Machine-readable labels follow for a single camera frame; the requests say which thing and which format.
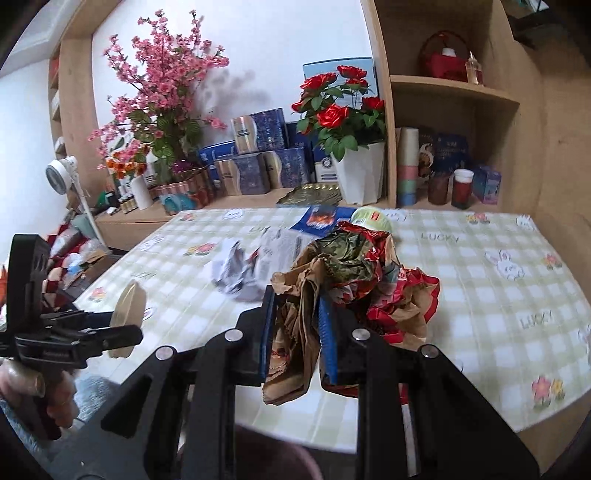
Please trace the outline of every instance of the artificial red rose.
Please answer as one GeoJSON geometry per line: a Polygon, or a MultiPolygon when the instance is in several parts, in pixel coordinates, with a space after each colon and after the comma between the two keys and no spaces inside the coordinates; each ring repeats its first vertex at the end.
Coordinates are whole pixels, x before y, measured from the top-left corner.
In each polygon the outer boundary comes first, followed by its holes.
{"type": "Polygon", "coordinates": [[[348,85],[359,85],[365,88],[369,86],[368,81],[364,79],[349,79],[345,83],[348,85]]]}
{"type": "Polygon", "coordinates": [[[359,67],[346,67],[344,65],[340,65],[336,68],[339,73],[345,77],[346,79],[358,79],[361,80],[364,77],[367,77],[367,72],[359,67]]]}
{"type": "Polygon", "coordinates": [[[300,85],[303,90],[318,90],[328,83],[332,83],[336,80],[336,73],[320,73],[307,79],[300,85]]]}
{"type": "Polygon", "coordinates": [[[303,106],[304,106],[303,100],[300,100],[299,102],[291,104],[291,108],[293,109],[294,112],[297,112],[297,113],[302,113],[303,106]]]}
{"type": "Polygon", "coordinates": [[[318,123],[326,128],[340,127],[345,118],[349,116],[349,107],[341,107],[333,103],[326,110],[318,112],[318,123]]]}
{"type": "Polygon", "coordinates": [[[380,97],[363,97],[363,106],[370,110],[384,110],[384,101],[380,97]]]}

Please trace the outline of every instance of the white wall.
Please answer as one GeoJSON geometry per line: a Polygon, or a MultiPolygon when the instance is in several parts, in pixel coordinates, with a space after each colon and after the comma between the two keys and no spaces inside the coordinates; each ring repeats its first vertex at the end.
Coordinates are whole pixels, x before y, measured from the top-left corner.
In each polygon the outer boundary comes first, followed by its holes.
{"type": "Polygon", "coordinates": [[[49,61],[0,79],[0,262],[15,233],[55,230],[66,197],[49,186],[45,167],[55,158],[49,120],[49,61]]]}
{"type": "MultiPolygon", "coordinates": [[[[93,80],[99,125],[112,119],[107,95],[134,95],[134,88],[115,77],[102,56],[109,36],[119,34],[124,53],[134,59],[131,38],[148,38],[150,26],[138,26],[140,16],[163,8],[169,29],[187,34],[189,11],[204,15],[203,39],[226,47],[230,65],[212,70],[202,85],[200,111],[212,112],[227,124],[231,118],[290,105],[299,100],[302,65],[346,57],[370,57],[371,48],[359,0],[124,0],[96,31],[93,39],[93,80]]],[[[207,132],[208,144],[230,140],[227,132],[207,132]]]]}

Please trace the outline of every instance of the white fan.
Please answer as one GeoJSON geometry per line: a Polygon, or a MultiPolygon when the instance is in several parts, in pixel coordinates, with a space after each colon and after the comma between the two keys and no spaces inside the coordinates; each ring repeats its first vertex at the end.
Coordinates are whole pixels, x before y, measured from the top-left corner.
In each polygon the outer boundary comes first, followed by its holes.
{"type": "Polygon", "coordinates": [[[76,193],[78,194],[82,204],[82,208],[84,209],[84,213],[88,218],[92,229],[95,231],[97,239],[99,239],[100,243],[106,246],[105,240],[96,226],[95,219],[90,212],[88,203],[86,202],[86,198],[82,192],[80,177],[78,176],[78,161],[76,160],[76,157],[66,157],[52,160],[45,169],[45,175],[47,176],[47,180],[49,181],[51,188],[53,188],[60,195],[65,195],[70,186],[72,186],[72,184],[74,185],[76,193]]]}

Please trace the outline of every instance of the table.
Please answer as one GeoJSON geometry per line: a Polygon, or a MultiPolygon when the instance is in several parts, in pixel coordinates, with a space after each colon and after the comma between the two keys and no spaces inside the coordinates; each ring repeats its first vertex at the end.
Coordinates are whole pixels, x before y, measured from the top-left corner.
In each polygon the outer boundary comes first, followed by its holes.
{"type": "MultiPolygon", "coordinates": [[[[305,211],[178,214],[76,302],[85,310],[112,310],[132,278],[148,292],[142,344],[128,359],[104,355],[91,360],[89,369],[122,382],[160,345],[195,348],[232,328],[240,312],[258,305],[229,300],[209,283],[203,267],[221,255],[231,243],[227,239],[240,239],[249,253],[262,228],[288,228],[305,211]]],[[[463,368],[515,431],[564,410],[589,390],[591,307],[529,217],[387,212],[401,262],[441,280],[428,341],[463,368]]],[[[237,423],[316,448],[353,452],[356,413],[355,399],[323,391],[317,375],[306,395],[279,407],[264,405],[258,388],[236,392],[237,423]]]]}

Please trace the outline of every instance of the bunny print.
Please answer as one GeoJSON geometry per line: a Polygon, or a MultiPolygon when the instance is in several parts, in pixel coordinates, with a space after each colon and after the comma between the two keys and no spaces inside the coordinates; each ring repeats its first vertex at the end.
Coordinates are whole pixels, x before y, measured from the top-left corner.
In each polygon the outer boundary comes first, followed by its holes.
{"type": "Polygon", "coordinates": [[[591,365],[591,325],[587,325],[585,332],[579,330],[579,339],[587,347],[587,363],[591,365]]]}
{"type": "Polygon", "coordinates": [[[511,256],[506,250],[499,250],[498,255],[496,253],[491,254],[490,252],[486,252],[484,256],[490,263],[496,266],[499,274],[507,280],[516,280],[525,276],[523,267],[512,262],[511,256]]]}
{"type": "Polygon", "coordinates": [[[525,230],[531,232],[535,231],[534,221],[529,215],[518,215],[515,219],[515,223],[517,223],[517,226],[520,226],[525,230]]]}

